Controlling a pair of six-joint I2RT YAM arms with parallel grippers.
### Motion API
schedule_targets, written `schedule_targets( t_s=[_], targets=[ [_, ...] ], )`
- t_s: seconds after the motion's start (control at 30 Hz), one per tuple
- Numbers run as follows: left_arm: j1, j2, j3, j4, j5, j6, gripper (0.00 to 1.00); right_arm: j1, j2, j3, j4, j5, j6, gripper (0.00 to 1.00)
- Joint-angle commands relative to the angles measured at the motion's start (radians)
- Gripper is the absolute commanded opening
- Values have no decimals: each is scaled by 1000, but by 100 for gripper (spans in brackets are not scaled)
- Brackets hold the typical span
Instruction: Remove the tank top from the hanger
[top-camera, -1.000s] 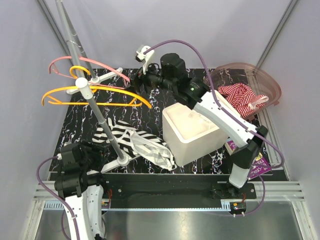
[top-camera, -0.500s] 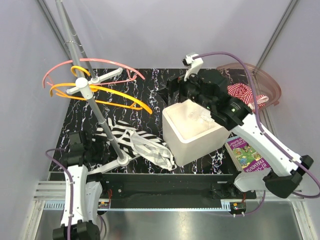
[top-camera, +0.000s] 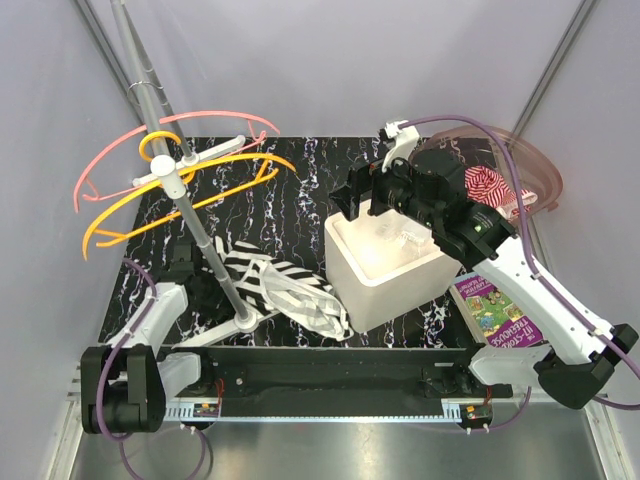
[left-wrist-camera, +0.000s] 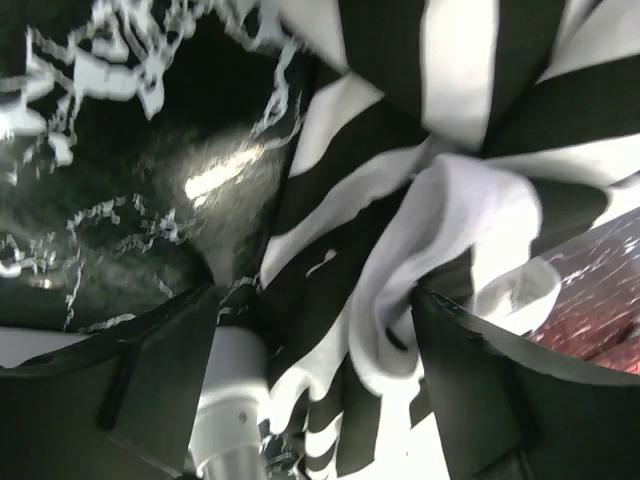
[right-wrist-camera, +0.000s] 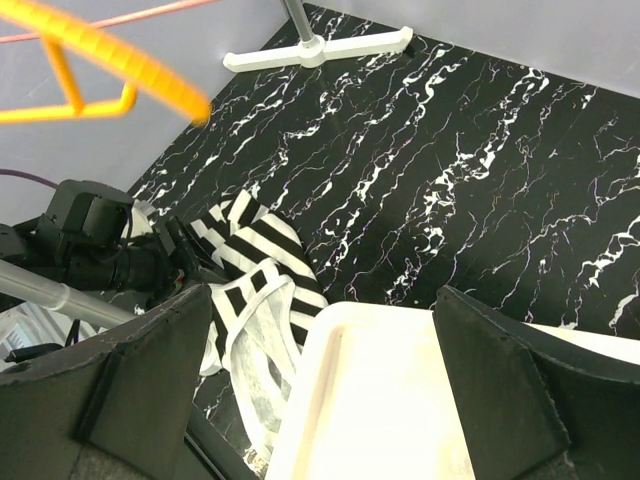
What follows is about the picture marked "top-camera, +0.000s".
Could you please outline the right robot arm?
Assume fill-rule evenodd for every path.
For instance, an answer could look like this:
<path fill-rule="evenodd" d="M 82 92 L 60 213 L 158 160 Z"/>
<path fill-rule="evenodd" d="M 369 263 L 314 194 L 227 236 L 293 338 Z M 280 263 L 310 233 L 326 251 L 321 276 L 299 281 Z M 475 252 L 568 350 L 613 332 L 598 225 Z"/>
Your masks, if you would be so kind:
<path fill-rule="evenodd" d="M 539 387 L 561 405 L 581 409 L 601 402 L 616 365 L 639 339 L 628 324 L 612 325 L 589 311 L 540 267 L 524 239 L 494 208 L 471 200 L 465 169 L 444 150 L 421 150 L 350 168 L 330 199 L 348 221 L 360 214 L 396 212 L 431 231 L 442 253 L 514 300 L 541 331 L 545 344 L 504 348 L 477 344 L 454 371 L 454 384 L 476 396 L 496 384 Z"/>

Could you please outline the black white striped tank top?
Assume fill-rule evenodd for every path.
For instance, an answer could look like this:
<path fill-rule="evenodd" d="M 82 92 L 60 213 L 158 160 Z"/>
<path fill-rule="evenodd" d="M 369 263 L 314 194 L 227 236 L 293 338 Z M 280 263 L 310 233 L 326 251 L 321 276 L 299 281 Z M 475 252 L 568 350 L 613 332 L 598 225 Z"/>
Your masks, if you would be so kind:
<path fill-rule="evenodd" d="M 260 317 L 280 313 L 304 329 L 344 341 L 354 334 L 345 306 L 322 276 L 244 241 L 214 245 L 240 298 Z"/>

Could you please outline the red white striped tank top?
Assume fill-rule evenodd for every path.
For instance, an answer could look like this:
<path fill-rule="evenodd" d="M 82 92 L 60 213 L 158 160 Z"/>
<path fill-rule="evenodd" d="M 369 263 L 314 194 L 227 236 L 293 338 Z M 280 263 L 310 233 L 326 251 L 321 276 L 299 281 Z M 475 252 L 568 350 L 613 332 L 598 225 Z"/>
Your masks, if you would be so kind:
<path fill-rule="evenodd" d="M 516 192 L 498 172 L 484 166 L 468 168 L 465 188 L 471 200 L 493 207 L 510 222 L 518 219 Z"/>

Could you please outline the yellow plastic hanger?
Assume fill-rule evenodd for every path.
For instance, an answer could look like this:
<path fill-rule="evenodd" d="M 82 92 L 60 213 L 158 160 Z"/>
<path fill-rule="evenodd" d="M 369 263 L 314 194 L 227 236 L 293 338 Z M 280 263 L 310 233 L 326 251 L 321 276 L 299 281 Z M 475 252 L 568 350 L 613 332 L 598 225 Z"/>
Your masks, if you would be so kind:
<path fill-rule="evenodd" d="M 176 209 L 174 212 L 128 233 L 107 231 L 101 228 L 102 223 L 112 214 L 153 189 L 162 188 L 168 198 L 172 201 L 177 201 L 187 196 L 187 186 L 189 182 L 202 170 L 244 161 L 253 161 L 260 164 L 259 170 L 249 181 L 192 204 L 191 208 L 197 210 L 270 181 L 279 173 L 282 167 L 292 172 L 296 170 L 293 164 L 282 157 L 270 153 L 248 153 L 244 147 L 230 154 L 218 156 L 216 158 L 211 157 L 211 155 L 206 152 L 200 152 L 197 154 L 198 161 L 193 164 L 186 164 L 182 161 L 174 162 L 167 155 L 158 155 L 152 158 L 147 155 L 145 148 L 149 142 L 158 139 L 170 139 L 176 143 L 176 145 L 181 144 L 181 141 L 175 133 L 164 130 L 149 133 L 140 141 L 139 155 L 151 166 L 159 166 L 162 175 L 160 177 L 153 175 L 150 179 L 144 178 L 138 181 L 133 187 L 112 195 L 113 197 L 119 197 L 120 199 L 99 214 L 87 227 L 83 235 L 81 250 L 82 257 L 85 260 L 89 258 L 89 241 L 95 234 L 103 235 L 108 238 L 106 242 L 98 242 L 96 246 L 98 248 L 109 248 L 182 216 L 181 210 Z"/>

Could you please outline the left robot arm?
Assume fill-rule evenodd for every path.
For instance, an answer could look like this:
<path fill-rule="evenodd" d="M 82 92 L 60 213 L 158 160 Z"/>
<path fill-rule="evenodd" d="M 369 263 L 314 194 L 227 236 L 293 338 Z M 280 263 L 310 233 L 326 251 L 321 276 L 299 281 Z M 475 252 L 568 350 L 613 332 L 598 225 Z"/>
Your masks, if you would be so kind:
<path fill-rule="evenodd" d="M 129 258 L 123 264 L 146 283 L 144 301 L 115 336 L 87 348 L 80 360 L 82 428 L 115 441 L 157 431 L 169 400 L 206 395 L 216 382 L 205 354 L 161 352 L 179 317 L 214 298 L 215 277 L 203 269 L 195 243 L 179 242 L 157 280 Z"/>

